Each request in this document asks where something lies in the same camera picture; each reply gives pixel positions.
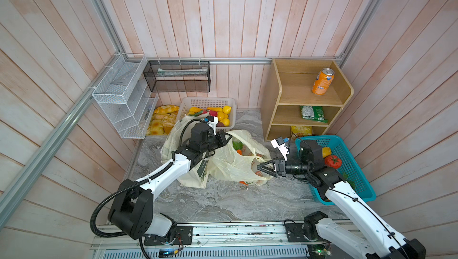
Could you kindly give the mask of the cream canvas tote bag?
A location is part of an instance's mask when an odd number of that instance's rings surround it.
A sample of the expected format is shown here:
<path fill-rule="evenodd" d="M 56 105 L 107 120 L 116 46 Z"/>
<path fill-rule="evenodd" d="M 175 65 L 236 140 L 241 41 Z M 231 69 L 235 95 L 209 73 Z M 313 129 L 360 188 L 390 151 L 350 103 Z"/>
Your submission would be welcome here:
<path fill-rule="evenodd" d="M 175 170 L 174 176 L 187 187 L 203 189 L 207 185 L 206 166 L 216 150 L 200 152 L 199 143 L 211 135 L 204 118 L 187 117 L 179 120 L 162 147 L 163 162 Z"/>

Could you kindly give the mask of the yellow plastic grocery bag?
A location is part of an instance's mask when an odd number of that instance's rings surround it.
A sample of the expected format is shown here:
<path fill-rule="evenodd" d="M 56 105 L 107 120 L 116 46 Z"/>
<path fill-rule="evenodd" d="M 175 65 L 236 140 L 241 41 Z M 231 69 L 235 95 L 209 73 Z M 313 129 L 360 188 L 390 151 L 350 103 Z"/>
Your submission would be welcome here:
<path fill-rule="evenodd" d="M 272 176 L 263 174 L 265 180 L 257 181 L 255 174 L 258 164 L 271 160 L 270 151 L 253 139 L 247 130 L 231 130 L 228 132 L 233 137 L 229 144 L 215 151 L 210 157 L 206 171 L 217 180 L 243 182 L 245 185 L 261 186 L 269 181 Z M 233 141 L 242 142 L 249 149 L 249 156 L 239 155 L 233 148 Z"/>

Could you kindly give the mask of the toy carrot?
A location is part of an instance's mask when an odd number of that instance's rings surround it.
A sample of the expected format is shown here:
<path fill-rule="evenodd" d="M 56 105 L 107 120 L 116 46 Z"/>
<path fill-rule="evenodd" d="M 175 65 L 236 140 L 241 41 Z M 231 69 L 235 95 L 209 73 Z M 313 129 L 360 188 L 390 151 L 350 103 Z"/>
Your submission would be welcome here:
<path fill-rule="evenodd" d="M 241 156 L 249 156 L 249 149 L 242 142 L 238 140 L 233 141 L 234 150 Z"/>

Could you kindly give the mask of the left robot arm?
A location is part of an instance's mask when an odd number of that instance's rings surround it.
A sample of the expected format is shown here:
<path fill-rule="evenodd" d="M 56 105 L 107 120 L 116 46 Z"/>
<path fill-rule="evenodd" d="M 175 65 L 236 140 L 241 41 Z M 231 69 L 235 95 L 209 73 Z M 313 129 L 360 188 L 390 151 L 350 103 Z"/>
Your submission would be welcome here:
<path fill-rule="evenodd" d="M 115 193 L 99 203 L 89 221 L 92 233 L 101 238 L 128 235 L 134 240 L 157 236 L 165 242 L 172 242 L 177 235 L 176 222 L 164 214 L 154 214 L 153 205 L 176 179 L 229 143 L 232 136 L 225 131 L 218 131 L 216 127 L 210 120 L 193 119 L 188 122 L 184 128 L 190 130 L 190 137 L 180 139 L 180 145 L 172 152 L 170 160 L 136 181 L 124 180 Z M 96 225 L 99 212 L 109 202 L 112 206 L 107 218 L 119 232 L 103 232 Z"/>

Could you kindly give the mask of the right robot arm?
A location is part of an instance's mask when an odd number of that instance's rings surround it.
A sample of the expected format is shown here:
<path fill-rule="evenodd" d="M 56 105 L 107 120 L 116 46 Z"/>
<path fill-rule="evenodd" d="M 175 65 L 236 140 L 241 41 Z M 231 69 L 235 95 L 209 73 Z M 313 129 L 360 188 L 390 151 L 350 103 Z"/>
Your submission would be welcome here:
<path fill-rule="evenodd" d="M 417 239 L 407 239 L 390 227 L 357 194 L 336 168 L 326 163 L 322 147 L 314 140 L 298 140 L 298 159 L 290 160 L 289 140 L 271 141 L 280 156 L 261 163 L 257 169 L 273 177 L 298 176 L 333 202 L 363 234 L 360 238 L 341 228 L 321 211 L 304 218 L 301 226 L 285 222 L 292 238 L 309 242 L 328 241 L 355 259 L 424 259 L 426 248 Z"/>

